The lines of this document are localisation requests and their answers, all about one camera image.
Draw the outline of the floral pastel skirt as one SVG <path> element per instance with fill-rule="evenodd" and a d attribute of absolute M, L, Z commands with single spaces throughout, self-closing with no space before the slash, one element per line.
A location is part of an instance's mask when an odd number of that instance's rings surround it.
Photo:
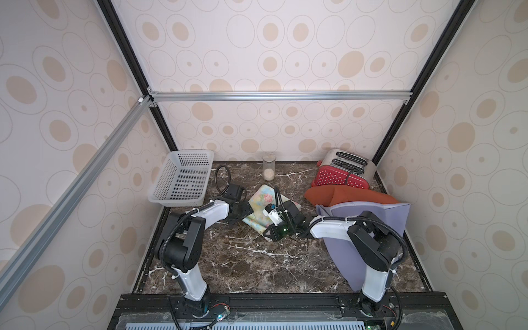
<path fill-rule="evenodd" d="M 262 185 L 258 191 L 250 198 L 249 203 L 254 210 L 254 213 L 243 219 L 243 223 L 247 224 L 263 237 L 263 232 L 272 223 L 272 220 L 263 214 L 264 208 L 268 204 L 275 204 L 276 206 L 286 202 L 287 199 L 283 195 L 279 195 L 280 191 L 271 188 L 268 185 Z"/>

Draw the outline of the rust orange skirt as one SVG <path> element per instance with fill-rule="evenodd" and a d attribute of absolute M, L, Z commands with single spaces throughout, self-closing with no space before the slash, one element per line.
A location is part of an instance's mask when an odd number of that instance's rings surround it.
<path fill-rule="evenodd" d="M 334 206 L 346 202 L 373 202 L 377 204 L 397 204 L 394 197 L 369 189 L 353 188 L 345 185 L 326 185 L 311 187 L 304 194 L 305 199 L 314 206 Z"/>

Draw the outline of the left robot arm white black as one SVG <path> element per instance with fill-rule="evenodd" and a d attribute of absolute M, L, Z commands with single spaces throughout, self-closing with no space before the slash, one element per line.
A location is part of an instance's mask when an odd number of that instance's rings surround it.
<path fill-rule="evenodd" d="M 228 184 L 207 204 L 168 216 L 155 248 L 161 266 L 179 283 L 185 304 L 200 316 L 210 310 L 210 289 L 198 265 L 205 232 L 219 221 L 235 224 L 252 214 L 253 209 L 246 198 L 245 188 Z"/>

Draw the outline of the lavender purple skirt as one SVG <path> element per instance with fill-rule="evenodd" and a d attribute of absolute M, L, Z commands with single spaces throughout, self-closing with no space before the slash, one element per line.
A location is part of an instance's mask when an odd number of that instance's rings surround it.
<path fill-rule="evenodd" d="M 345 202 L 334 206 L 316 206 L 321 216 L 352 217 L 370 211 L 381 221 L 403 235 L 411 205 L 408 203 L 380 204 L 374 202 Z M 351 289 L 359 291 L 364 283 L 367 264 L 360 257 L 353 243 L 341 239 L 325 238 L 329 255 Z"/>

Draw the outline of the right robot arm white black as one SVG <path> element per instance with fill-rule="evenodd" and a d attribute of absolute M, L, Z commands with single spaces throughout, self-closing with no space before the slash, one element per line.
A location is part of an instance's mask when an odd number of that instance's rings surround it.
<path fill-rule="evenodd" d="M 263 235 L 271 241 L 292 235 L 324 239 L 342 276 L 359 292 L 358 307 L 371 316 L 408 257 L 403 234 L 409 212 L 407 203 L 345 202 L 318 205 L 308 219 L 293 202 L 269 203 L 262 213 L 272 223 Z"/>

